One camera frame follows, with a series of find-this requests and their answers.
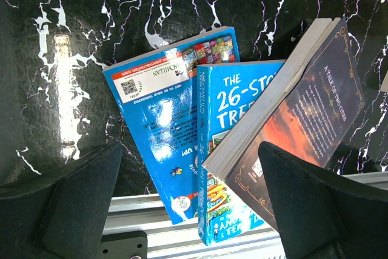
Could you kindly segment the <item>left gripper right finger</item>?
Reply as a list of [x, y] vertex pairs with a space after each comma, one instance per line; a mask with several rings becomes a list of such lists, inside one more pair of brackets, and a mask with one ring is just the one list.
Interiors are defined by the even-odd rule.
[[387, 191], [270, 142], [258, 155], [287, 258], [387, 258]]

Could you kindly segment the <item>blue 26-storey treehouse book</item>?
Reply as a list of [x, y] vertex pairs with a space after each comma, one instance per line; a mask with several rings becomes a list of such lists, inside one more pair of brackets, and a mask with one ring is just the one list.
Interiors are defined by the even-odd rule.
[[227, 177], [237, 153], [232, 129], [261, 96], [283, 60], [202, 64], [197, 70], [198, 235], [206, 246], [264, 225]]

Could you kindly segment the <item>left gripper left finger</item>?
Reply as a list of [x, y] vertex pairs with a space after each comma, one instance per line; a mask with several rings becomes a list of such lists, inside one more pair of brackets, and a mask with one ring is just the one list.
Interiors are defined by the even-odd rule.
[[1, 258], [96, 258], [121, 157], [112, 142], [1, 186]]

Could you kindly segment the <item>blue book back cover up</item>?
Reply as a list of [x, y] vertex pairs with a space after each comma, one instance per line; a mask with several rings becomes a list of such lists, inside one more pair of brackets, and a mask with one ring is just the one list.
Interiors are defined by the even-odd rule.
[[197, 67], [238, 61], [234, 28], [220, 27], [103, 71], [173, 224], [198, 207]]

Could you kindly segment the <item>dark Tale of Two Cities book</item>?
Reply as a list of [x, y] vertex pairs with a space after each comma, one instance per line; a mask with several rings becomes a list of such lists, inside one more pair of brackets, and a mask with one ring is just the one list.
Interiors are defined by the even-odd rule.
[[276, 229], [259, 145], [266, 141], [325, 167], [363, 109], [345, 18], [318, 18], [303, 34], [276, 76], [243, 115], [231, 138], [235, 165], [227, 185]]

